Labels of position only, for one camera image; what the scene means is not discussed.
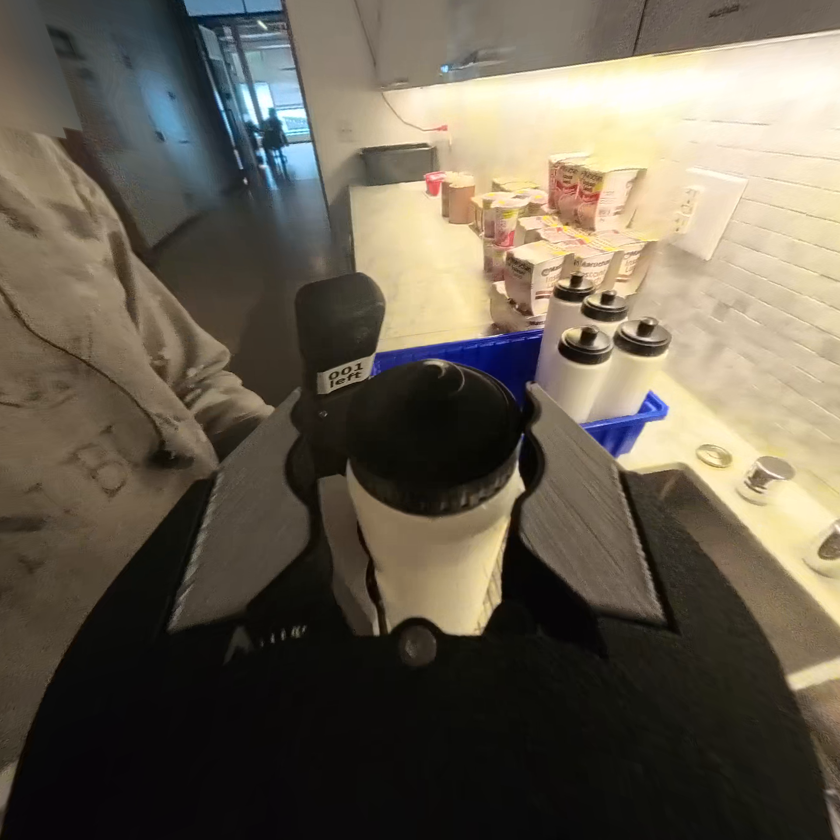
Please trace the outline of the dark grey bin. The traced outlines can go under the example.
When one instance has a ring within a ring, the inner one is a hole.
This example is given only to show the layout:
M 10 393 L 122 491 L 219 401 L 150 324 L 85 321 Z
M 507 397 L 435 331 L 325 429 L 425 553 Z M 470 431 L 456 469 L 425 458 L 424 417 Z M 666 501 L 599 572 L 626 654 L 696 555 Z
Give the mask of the dark grey bin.
M 438 170 L 438 151 L 430 143 L 367 146 L 359 156 L 367 186 L 419 183 Z

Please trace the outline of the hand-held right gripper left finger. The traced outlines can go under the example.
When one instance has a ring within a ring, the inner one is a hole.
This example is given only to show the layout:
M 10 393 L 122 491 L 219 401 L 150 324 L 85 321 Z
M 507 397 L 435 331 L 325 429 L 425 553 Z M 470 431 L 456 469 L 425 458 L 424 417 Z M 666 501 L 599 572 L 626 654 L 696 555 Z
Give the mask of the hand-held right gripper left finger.
M 222 463 L 187 553 L 171 633 L 242 614 L 308 547 L 311 512 L 289 479 L 300 396 L 290 393 Z

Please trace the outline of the grey wall cabinet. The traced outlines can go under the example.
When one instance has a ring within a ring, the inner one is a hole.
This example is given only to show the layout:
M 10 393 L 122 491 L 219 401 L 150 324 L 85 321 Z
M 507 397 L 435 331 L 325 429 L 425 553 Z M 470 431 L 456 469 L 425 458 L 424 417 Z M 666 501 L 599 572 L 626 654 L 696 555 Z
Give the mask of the grey wall cabinet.
M 839 30 L 839 1 L 354 1 L 382 89 Z

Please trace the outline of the white squeeze bottle black cap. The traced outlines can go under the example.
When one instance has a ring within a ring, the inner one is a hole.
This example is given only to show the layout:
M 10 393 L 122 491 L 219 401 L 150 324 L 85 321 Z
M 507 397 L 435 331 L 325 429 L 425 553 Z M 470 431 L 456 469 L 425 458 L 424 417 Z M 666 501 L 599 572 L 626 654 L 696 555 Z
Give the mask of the white squeeze bottle black cap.
M 623 323 L 615 332 L 608 372 L 588 421 L 637 415 L 670 345 L 672 332 L 655 316 Z
M 610 339 L 629 318 L 629 302 L 616 289 L 596 291 L 581 304 L 585 326 L 594 326 Z
M 556 366 L 562 334 L 569 329 L 591 324 L 591 318 L 583 312 L 583 304 L 592 292 L 592 281 L 585 278 L 580 270 L 572 272 L 570 277 L 561 278 L 554 284 L 535 374 L 535 382 L 542 386 L 548 385 Z
M 577 423 L 588 421 L 613 361 L 615 342 L 586 324 L 562 332 L 546 354 L 538 383 Z
M 332 585 L 352 631 L 408 620 L 480 634 L 524 493 L 522 412 L 487 372 L 440 358 L 373 375 L 347 413 L 344 474 L 319 480 Z

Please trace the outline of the stainless steel sink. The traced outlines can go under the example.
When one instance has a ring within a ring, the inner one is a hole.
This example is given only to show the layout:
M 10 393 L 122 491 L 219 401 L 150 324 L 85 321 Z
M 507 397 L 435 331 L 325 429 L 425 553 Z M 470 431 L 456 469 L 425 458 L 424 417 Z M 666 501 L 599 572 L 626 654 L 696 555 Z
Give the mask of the stainless steel sink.
M 605 620 L 621 665 L 662 692 L 674 719 L 763 790 L 810 789 L 823 767 L 839 790 L 839 677 L 790 681 L 839 658 L 837 623 L 688 477 L 659 494 L 647 474 L 616 467 L 620 502 L 642 542 L 666 625 Z

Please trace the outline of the person's left forearm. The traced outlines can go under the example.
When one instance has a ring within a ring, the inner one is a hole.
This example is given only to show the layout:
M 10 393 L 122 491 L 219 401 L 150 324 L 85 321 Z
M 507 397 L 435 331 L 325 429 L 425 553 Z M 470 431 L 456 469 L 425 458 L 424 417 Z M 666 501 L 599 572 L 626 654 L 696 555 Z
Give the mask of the person's left forearm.
M 168 391 L 168 456 L 209 455 L 220 464 L 276 409 L 230 370 L 228 347 L 201 327 L 179 299 L 137 257 L 118 269 L 126 307 L 149 366 Z

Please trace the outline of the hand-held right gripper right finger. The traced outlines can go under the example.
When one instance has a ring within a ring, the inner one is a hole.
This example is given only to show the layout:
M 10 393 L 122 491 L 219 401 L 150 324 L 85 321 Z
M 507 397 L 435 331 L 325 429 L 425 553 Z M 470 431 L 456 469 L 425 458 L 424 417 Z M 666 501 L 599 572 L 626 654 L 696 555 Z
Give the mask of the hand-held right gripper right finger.
M 538 471 L 519 509 L 524 544 L 596 614 L 667 625 L 615 456 L 542 385 L 527 397 Z

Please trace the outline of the chrome sink button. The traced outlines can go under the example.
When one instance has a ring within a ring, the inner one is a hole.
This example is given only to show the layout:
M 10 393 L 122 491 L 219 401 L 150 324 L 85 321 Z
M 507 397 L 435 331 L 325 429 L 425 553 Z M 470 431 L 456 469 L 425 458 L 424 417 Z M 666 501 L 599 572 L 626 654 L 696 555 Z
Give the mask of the chrome sink button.
M 839 580 L 839 518 L 820 531 L 804 553 L 804 563 L 817 574 Z
M 760 456 L 737 482 L 737 493 L 755 506 L 769 506 L 785 482 L 796 477 L 796 467 L 785 458 Z

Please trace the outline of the stack of instant noodle cups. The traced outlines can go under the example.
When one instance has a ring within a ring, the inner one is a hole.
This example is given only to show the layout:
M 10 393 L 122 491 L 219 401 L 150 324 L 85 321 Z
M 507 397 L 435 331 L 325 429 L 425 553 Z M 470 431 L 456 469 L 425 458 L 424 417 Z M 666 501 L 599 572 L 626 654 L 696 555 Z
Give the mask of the stack of instant noodle cups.
M 632 229 L 647 168 L 607 167 L 586 152 L 550 157 L 548 187 L 497 176 L 472 199 L 470 226 L 480 235 L 491 281 L 491 324 L 497 332 L 545 326 L 554 288 L 581 275 L 583 296 L 642 284 L 656 238 Z

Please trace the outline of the blue plastic bin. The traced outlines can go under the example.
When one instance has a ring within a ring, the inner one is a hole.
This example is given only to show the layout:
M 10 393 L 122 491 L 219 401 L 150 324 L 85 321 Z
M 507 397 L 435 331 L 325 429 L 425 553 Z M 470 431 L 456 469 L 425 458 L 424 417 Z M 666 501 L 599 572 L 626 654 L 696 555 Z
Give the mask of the blue plastic bin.
M 402 364 L 443 359 L 470 366 L 499 378 L 518 399 L 526 402 L 527 383 L 534 382 L 542 347 L 542 329 L 518 331 L 478 339 L 430 343 L 424 347 L 378 351 L 373 375 Z M 627 455 L 647 424 L 662 421 L 669 405 L 655 391 L 647 394 L 635 415 L 585 423 L 583 428 L 613 456 Z

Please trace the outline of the brown paper cup stack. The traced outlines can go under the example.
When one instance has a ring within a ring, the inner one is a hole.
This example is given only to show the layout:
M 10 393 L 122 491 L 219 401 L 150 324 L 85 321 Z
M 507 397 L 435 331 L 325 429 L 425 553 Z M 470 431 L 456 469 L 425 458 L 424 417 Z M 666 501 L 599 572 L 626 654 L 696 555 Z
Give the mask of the brown paper cup stack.
M 475 219 L 476 179 L 472 173 L 446 172 L 441 184 L 441 214 L 451 224 L 468 226 Z

